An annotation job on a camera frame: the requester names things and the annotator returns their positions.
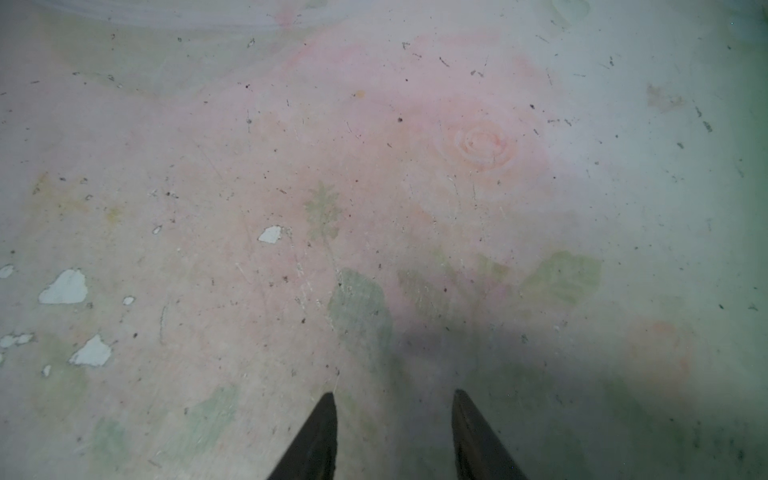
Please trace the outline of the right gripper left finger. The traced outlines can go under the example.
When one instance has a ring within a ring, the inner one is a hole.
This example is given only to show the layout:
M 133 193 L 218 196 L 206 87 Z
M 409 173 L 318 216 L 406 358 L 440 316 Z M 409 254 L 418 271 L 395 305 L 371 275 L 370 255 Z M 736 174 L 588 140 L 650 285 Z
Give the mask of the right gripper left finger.
M 332 480 L 338 448 L 338 416 L 332 392 L 324 393 L 268 480 Z

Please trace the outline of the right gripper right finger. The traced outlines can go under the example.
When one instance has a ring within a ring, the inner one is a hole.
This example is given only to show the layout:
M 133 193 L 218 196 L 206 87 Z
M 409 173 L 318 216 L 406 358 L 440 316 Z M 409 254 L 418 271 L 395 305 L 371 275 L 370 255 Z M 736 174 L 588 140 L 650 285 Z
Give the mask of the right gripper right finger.
M 459 480 L 527 480 L 468 393 L 453 395 L 451 426 Z

